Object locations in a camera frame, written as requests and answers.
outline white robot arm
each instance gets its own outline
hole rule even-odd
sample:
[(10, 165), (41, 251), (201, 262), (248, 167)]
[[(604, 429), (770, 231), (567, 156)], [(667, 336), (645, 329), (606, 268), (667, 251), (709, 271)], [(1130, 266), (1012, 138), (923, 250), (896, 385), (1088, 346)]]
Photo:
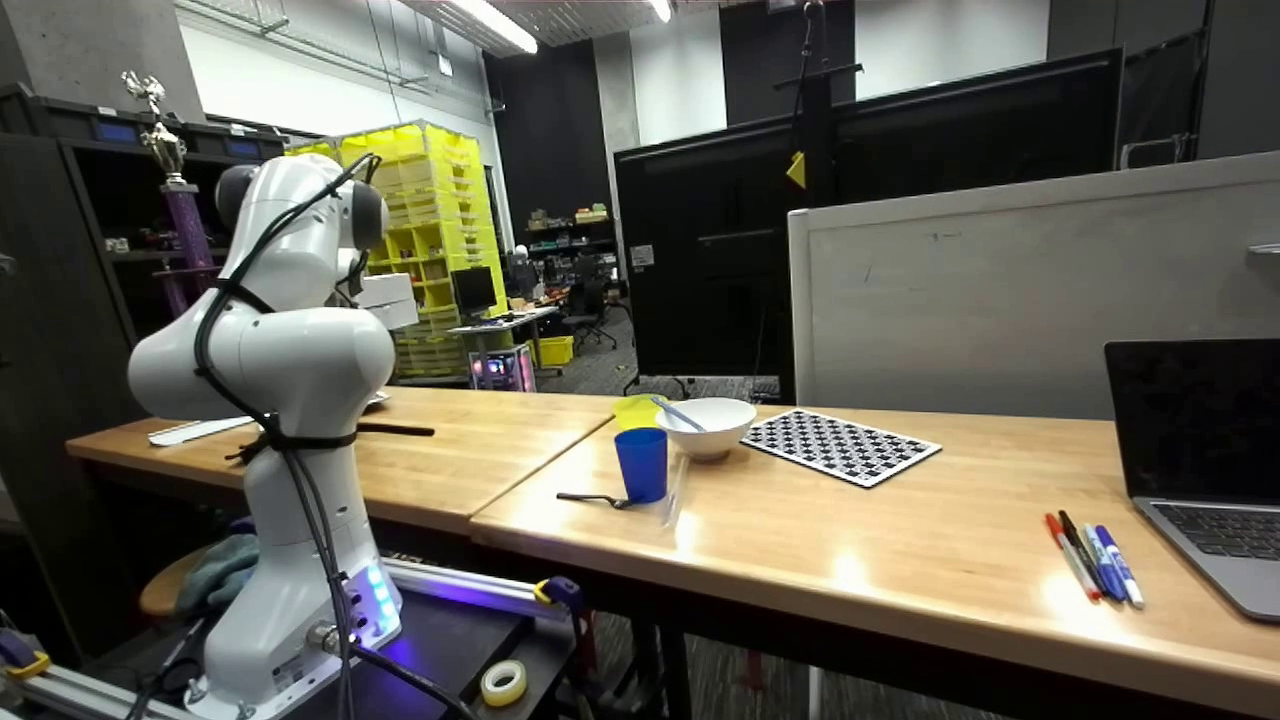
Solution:
[(259, 563), (207, 634), (207, 676), (189, 691), (195, 716), (284, 716), (304, 703), (340, 671), (311, 645), (317, 628), (351, 625), (363, 647), (400, 634), (400, 593), (378, 570), (351, 456), (354, 418), (394, 351), (376, 315), (324, 309), (359, 244), (378, 242), (378, 215), (351, 167), (320, 156), (265, 165), (218, 286), (127, 361), (148, 412), (248, 412), (267, 440), (243, 476)]

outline chair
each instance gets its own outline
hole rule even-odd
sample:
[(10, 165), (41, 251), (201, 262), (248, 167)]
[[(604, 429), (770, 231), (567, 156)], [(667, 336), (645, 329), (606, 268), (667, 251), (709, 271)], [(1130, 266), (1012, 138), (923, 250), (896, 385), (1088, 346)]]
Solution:
[(559, 309), (564, 329), (574, 336), (580, 348), (589, 348), (592, 342), (606, 342), (606, 348), (615, 348), (615, 336), (604, 334), (604, 298), (606, 298), (606, 277), (599, 268), (599, 256), (580, 256), (571, 266), (574, 282), (567, 289), (567, 301)]

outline red pen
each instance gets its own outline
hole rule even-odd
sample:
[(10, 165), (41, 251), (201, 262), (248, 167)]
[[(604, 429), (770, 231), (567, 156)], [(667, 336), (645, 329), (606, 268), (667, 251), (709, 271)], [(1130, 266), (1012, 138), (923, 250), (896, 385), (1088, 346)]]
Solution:
[(1103, 593), (1083, 571), (1083, 559), (1076, 557), (1073, 540), (1063, 536), (1063, 524), (1052, 511), (1042, 511), (1042, 527), (1049, 527), (1049, 540), (1063, 552), (1067, 570), (1076, 571), (1083, 595), (1098, 600)]

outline laptop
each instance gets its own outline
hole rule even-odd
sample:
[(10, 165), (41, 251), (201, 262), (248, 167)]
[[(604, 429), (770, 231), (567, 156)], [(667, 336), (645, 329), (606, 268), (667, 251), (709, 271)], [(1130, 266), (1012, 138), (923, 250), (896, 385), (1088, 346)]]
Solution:
[(1103, 351), (1129, 499), (1244, 616), (1280, 625), (1280, 342)]

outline white partition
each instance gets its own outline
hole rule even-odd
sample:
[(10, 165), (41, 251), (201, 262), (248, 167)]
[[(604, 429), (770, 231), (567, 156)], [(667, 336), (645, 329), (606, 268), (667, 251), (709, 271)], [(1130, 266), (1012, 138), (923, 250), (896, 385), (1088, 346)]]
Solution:
[(1280, 151), (790, 214), (788, 256), (799, 404), (1106, 418), (1106, 342), (1280, 336)]

